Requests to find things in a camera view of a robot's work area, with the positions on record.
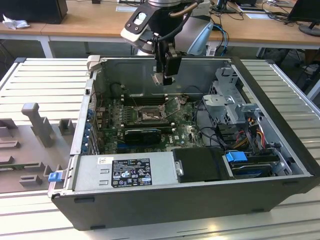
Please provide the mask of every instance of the computer tower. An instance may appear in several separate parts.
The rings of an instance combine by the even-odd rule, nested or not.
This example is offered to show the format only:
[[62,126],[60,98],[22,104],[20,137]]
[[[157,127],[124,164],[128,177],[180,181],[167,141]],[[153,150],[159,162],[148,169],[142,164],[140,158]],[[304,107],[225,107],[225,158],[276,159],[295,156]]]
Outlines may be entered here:
[[0,4],[1,17],[46,24],[60,24],[67,11],[66,0],[6,0]]

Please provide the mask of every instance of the black computer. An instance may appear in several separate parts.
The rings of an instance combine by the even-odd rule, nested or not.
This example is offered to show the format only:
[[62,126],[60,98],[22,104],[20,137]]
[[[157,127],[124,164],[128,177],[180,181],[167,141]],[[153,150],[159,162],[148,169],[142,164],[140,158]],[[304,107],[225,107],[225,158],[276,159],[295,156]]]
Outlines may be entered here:
[[290,21],[310,22],[311,25],[300,25],[299,30],[305,34],[320,37],[320,0],[298,0],[290,12]]

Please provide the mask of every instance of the desk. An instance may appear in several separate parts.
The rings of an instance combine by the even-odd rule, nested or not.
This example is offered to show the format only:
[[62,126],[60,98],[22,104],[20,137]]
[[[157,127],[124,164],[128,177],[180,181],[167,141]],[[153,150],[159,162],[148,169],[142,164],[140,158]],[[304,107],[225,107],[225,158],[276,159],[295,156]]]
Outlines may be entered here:
[[[120,36],[131,12],[117,12],[116,3],[91,1],[67,1],[68,13],[62,24],[31,23],[31,28],[10,30],[0,27],[0,39],[37,40],[41,42],[47,58],[54,57],[50,41],[112,42],[123,43]],[[227,14],[221,17],[223,28],[229,34],[229,46],[264,47],[286,49],[318,49],[320,37],[309,36],[298,30],[298,26],[287,26],[269,19],[234,20]],[[217,46],[221,33],[213,31],[209,45]]]

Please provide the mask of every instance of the warning label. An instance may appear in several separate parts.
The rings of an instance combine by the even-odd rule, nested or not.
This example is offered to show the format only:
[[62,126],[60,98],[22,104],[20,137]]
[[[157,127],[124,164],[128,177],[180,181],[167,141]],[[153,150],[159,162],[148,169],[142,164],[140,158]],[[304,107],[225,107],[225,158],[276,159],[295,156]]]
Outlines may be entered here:
[[112,161],[112,181],[114,188],[152,185],[149,158]]

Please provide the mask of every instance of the paper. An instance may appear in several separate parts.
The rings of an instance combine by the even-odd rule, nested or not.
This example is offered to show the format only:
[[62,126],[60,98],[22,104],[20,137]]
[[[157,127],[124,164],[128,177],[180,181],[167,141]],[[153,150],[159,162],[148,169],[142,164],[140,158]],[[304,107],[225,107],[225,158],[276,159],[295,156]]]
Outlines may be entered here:
[[250,19],[271,19],[267,14],[264,13],[246,13]]
[[117,12],[128,12],[128,13],[133,13],[134,11],[137,10],[137,7],[135,6],[117,6],[115,8]]
[[6,17],[5,15],[2,15],[3,16],[3,21],[2,23],[8,28],[8,29],[13,29],[13,30],[16,30],[16,29],[21,29],[21,28],[28,28],[30,27],[30,25],[27,23],[27,21],[25,20],[13,20],[13,19],[10,19],[8,17]]

